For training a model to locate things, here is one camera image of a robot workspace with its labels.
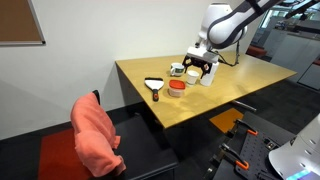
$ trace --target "white cup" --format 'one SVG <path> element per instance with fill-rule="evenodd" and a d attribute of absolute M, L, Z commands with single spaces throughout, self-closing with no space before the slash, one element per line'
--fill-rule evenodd
<path fill-rule="evenodd" d="M 191 87 L 196 84 L 196 81 L 199 77 L 199 73 L 197 71 L 189 70 L 187 74 L 188 74 L 188 78 L 187 78 L 186 84 L 187 86 Z"/>
<path fill-rule="evenodd" d="M 171 76 L 182 76 L 184 71 L 184 66 L 181 63 L 172 63 L 171 64 L 171 69 L 170 69 L 170 74 Z"/>

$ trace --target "bulletin board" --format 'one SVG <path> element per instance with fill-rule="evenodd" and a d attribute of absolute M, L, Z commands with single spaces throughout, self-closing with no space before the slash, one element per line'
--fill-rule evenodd
<path fill-rule="evenodd" d="M 31 0 L 0 0 L 0 46 L 45 43 Z"/>

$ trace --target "white wall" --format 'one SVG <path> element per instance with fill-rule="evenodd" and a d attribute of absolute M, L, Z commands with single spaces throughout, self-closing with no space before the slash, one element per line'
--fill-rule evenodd
<path fill-rule="evenodd" d="M 0 48 L 0 139 L 69 121 L 76 98 L 94 89 L 106 110 L 141 101 L 114 61 L 185 54 L 211 2 L 33 0 L 47 45 Z"/>

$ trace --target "black chair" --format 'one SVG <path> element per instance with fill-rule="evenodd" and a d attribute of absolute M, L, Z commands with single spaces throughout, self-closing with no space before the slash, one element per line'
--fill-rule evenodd
<path fill-rule="evenodd" d="M 93 91 L 100 103 L 100 95 Z M 142 116 L 114 124 L 116 134 L 121 136 L 121 143 L 114 151 L 121 155 L 127 167 L 120 176 L 109 174 L 95 179 L 148 179 L 161 173 L 171 171 L 174 179 L 174 168 L 178 166 L 178 158 L 170 147 L 162 129 L 150 128 Z"/>

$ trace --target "pink cloth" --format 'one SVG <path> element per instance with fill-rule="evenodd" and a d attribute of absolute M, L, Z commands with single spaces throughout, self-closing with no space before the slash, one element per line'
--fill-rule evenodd
<path fill-rule="evenodd" d="M 112 149 L 120 143 L 110 117 L 99 105 L 94 93 L 80 97 L 71 111 L 75 130 L 76 151 L 83 164 L 95 177 L 113 171 L 119 175 L 126 169 L 121 156 Z"/>

